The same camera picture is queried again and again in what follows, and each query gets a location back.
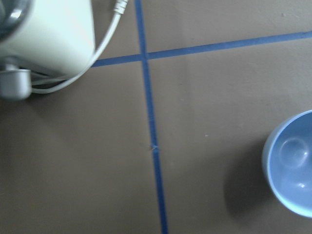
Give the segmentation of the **blue bowl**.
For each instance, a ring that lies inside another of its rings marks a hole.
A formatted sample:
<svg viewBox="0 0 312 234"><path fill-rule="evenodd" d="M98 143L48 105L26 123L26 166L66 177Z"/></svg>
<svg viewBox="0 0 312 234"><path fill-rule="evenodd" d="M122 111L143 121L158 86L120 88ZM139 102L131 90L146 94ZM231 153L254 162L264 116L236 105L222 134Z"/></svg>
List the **blue bowl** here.
<svg viewBox="0 0 312 234"><path fill-rule="evenodd" d="M262 151L264 177L290 211L312 216L312 112L299 113L270 133Z"/></svg>

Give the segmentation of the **grey round foot of appliance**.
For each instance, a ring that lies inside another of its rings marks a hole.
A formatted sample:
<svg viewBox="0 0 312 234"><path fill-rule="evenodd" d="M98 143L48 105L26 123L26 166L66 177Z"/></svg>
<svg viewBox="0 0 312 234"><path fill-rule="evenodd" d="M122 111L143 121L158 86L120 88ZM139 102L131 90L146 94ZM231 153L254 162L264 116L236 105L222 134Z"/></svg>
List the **grey round foot of appliance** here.
<svg viewBox="0 0 312 234"><path fill-rule="evenodd" d="M18 101L32 93L31 71L23 69L12 57L0 60L0 98Z"/></svg>

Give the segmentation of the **cream white appliance box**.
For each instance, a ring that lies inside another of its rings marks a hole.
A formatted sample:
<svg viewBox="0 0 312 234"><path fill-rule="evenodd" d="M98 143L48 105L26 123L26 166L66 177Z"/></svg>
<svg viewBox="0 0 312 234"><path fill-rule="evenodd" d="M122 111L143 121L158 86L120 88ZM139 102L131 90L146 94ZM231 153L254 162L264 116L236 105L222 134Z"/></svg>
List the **cream white appliance box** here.
<svg viewBox="0 0 312 234"><path fill-rule="evenodd" d="M2 0L0 73L30 70L74 76L95 51L90 0Z"/></svg>

